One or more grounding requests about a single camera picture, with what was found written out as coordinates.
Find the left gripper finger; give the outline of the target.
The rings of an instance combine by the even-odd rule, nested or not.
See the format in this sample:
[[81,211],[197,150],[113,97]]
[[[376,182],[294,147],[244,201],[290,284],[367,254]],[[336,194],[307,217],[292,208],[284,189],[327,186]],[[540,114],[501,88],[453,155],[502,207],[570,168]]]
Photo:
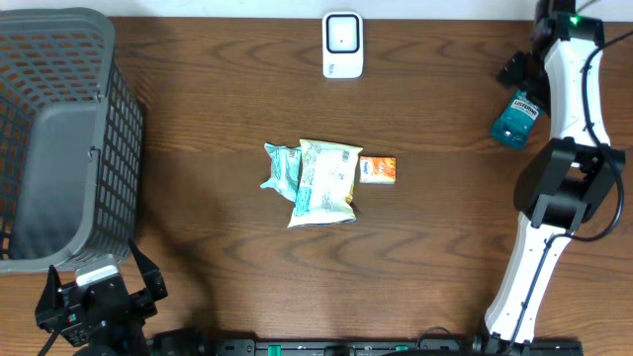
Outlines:
[[138,249],[132,239],[129,240],[129,247],[152,299],[160,301],[166,298],[168,291],[159,267]]
[[48,321],[62,311],[61,281],[56,268],[49,266],[45,288],[35,310],[36,321]]

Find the blue mouthwash bottle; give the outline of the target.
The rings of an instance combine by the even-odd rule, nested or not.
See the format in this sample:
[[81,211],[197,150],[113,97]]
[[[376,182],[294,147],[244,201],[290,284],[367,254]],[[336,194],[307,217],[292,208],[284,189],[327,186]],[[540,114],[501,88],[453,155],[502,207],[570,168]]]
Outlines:
[[503,113],[493,123],[491,135],[505,146],[522,149],[542,114],[540,106],[530,101],[524,91],[517,90]]

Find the orange tissue pack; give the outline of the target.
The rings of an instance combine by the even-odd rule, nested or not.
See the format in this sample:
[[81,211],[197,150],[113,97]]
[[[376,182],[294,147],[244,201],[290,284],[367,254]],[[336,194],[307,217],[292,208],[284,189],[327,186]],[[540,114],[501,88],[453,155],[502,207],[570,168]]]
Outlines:
[[367,184],[394,184],[397,179],[397,160],[394,157],[359,158],[361,183]]

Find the teal snack packet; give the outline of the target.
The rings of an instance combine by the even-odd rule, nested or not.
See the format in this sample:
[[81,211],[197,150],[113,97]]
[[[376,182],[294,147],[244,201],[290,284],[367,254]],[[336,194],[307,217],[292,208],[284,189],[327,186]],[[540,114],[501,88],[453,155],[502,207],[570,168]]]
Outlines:
[[297,198],[302,149],[266,142],[264,149],[271,159],[270,177],[260,185],[261,189],[274,189],[291,202]]

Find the cream snack bag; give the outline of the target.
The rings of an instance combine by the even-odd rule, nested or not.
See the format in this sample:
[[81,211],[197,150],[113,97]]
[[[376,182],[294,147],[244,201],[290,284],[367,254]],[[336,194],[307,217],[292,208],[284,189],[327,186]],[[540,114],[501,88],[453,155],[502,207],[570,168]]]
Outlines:
[[355,222],[351,202],[360,146],[300,140],[301,177],[288,228]]

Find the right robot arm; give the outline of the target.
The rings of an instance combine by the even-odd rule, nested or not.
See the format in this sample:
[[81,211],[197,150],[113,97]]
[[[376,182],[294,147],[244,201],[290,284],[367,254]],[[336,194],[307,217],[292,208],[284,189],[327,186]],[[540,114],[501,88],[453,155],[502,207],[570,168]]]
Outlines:
[[566,246],[610,190],[614,216],[593,236],[617,226],[624,209],[625,153],[612,147],[602,120],[599,67],[610,45],[598,18],[577,12],[573,1],[539,0],[532,49],[517,52],[497,75],[516,87],[515,109],[542,108],[551,120],[550,140],[521,172],[514,189],[518,212],[515,244],[497,296],[487,309],[472,349],[489,355],[558,355],[581,352],[569,343],[534,340],[537,314]]

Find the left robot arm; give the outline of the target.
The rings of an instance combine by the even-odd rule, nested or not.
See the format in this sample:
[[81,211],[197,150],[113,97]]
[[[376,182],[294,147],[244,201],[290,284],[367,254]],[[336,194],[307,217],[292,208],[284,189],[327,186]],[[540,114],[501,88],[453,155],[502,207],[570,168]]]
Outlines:
[[107,254],[78,269],[75,280],[62,284],[54,266],[48,267],[45,287],[35,310],[36,324],[49,333],[39,351],[44,356],[58,337],[79,355],[148,355],[142,328],[157,314],[155,303],[168,291],[159,267],[135,242],[130,252],[144,288],[130,293],[115,257]]

